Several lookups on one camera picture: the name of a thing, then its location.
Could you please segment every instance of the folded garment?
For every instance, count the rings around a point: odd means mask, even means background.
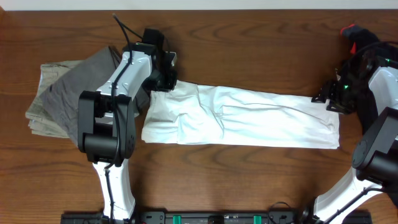
[[[39,87],[36,97],[30,104],[29,109],[25,113],[25,117],[30,119],[29,127],[32,134],[41,136],[50,136],[55,138],[69,138],[68,134],[56,124],[51,115],[49,115],[43,107],[43,101],[40,95],[51,84],[56,82],[60,77],[72,68],[76,67],[81,60],[46,63],[40,66],[42,73],[40,74]]]
[[[177,81],[153,91],[145,142],[336,149],[338,114],[310,97]]]

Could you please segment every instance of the white wall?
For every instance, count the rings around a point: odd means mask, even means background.
[[[0,0],[4,10],[398,9],[398,0]]]

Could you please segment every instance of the wire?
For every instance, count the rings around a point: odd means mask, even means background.
[[[371,191],[377,191],[377,192],[383,192],[383,193],[390,193],[390,194],[398,194],[398,191],[393,191],[393,190],[386,190],[386,189],[377,189],[377,188],[368,188],[364,189],[359,195],[357,195],[354,199],[352,199],[350,202],[348,202],[341,210],[337,210],[336,213],[334,213],[327,221],[325,221],[323,224],[329,224],[331,221],[333,221],[337,216],[339,216],[341,213],[343,213],[345,210],[350,208],[355,202],[357,202],[361,197],[364,195],[367,195]]]
[[[120,58],[118,53],[115,52],[115,50],[112,47],[109,47],[109,50],[111,51],[111,56],[113,58],[113,64],[115,68],[118,68],[118,66],[116,66],[116,63],[114,61],[118,62],[118,65],[120,64]]]
[[[123,26],[124,28],[126,28],[126,29],[127,29],[128,31],[130,31],[132,34],[134,34],[134,35],[136,35],[138,38],[142,39],[142,36],[141,36],[141,35],[137,34],[137,33],[134,32],[132,29],[128,28],[128,26],[124,25],[124,23],[121,22],[121,24],[122,24],[122,26]]]
[[[398,45],[397,41],[380,41],[380,42],[375,42],[373,44],[369,44],[361,49],[359,49],[350,59],[348,59],[344,65],[342,66],[341,70],[343,70],[346,66],[348,67],[348,69],[351,66],[351,62],[354,60],[354,58],[356,58],[359,54],[363,53],[366,50],[369,50],[373,47],[377,47],[379,45],[383,45],[383,44],[394,44],[394,45]]]
[[[111,190],[111,181],[109,179],[109,169],[105,170],[105,177],[106,177],[106,186],[108,188],[108,193],[109,193],[109,199],[111,201],[111,215],[109,218],[109,223],[113,224],[113,205],[114,205],[114,200],[113,200],[113,195],[112,195],[112,190]]]
[[[127,70],[128,66],[130,66],[131,62],[132,62],[132,50],[131,50],[131,46],[130,46],[130,40],[129,37],[126,34],[126,31],[124,30],[125,25],[122,24],[118,17],[113,14],[113,18],[116,20],[116,22],[118,22],[120,28],[123,31],[124,37],[126,38],[127,41],[127,46],[129,47],[129,51],[130,51],[130,57],[127,61],[127,64],[123,67],[123,69],[120,71],[119,75],[117,75],[117,77],[114,79],[114,81],[112,82],[111,85],[111,99],[112,99],[112,107],[113,107],[113,116],[114,116],[114,122],[116,125],[116,138],[117,138],[117,144],[116,144],[116,152],[115,155],[113,157],[113,160],[104,168],[105,170],[105,177],[106,177],[106,186],[108,188],[108,194],[109,194],[109,199],[111,201],[111,214],[110,214],[110,218],[109,218],[109,223],[113,224],[113,207],[114,207],[114,200],[113,200],[113,195],[112,195],[112,190],[111,190],[111,181],[109,179],[109,168],[111,168],[116,160],[119,158],[120,155],[120,148],[121,148],[121,137],[120,137],[120,123],[119,123],[119,116],[118,116],[118,112],[117,112],[117,105],[116,105],[116,99],[115,99],[115,93],[116,93],[116,89],[118,88],[118,81],[121,78],[121,76],[123,75],[123,73]]]
[[[286,205],[286,206],[288,206],[288,208],[290,209],[290,211],[293,211],[293,209],[292,209],[292,207],[288,204],[288,203],[286,203],[286,202],[276,202],[275,204],[273,204],[273,205],[271,205],[271,207],[269,207],[269,209],[268,209],[268,222],[267,222],[267,224],[269,224],[269,220],[271,220],[271,222],[273,223],[273,224],[277,224],[275,221],[274,221],[274,217],[272,216],[272,215],[269,215],[269,213],[271,212],[271,209],[273,209],[274,207],[275,207],[275,205]]]
[[[165,38],[165,40],[166,40],[166,44],[167,44],[167,55],[170,55],[170,42],[169,42],[169,40],[168,40],[168,38],[165,36],[164,37]]]

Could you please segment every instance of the wood grain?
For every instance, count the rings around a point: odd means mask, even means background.
[[[1,23],[1,21],[2,21],[2,17],[3,17],[3,15],[4,15],[4,9],[0,6],[0,23]]]
[[[40,64],[85,59],[123,47],[109,11],[7,12],[0,25],[0,223],[58,223],[65,211],[99,211],[100,183],[67,139],[31,135],[24,113]],[[341,27],[357,23],[382,40],[398,36],[397,11],[121,11],[142,32],[155,27],[178,53],[179,79],[278,94],[312,96],[348,57]],[[137,119],[138,135],[145,115]],[[138,141],[131,188],[141,207],[266,210],[300,207],[350,167],[361,139],[355,114],[341,116],[338,150],[179,146]],[[397,223],[386,195],[366,202],[374,223]]]

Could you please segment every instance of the green clip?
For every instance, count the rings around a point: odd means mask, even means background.
[[[260,215],[255,215],[253,217],[254,219],[254,224],[261,224],[261,216]]]
[[[173,224],[181,224],[181,216],[180,215],[173,216]]]

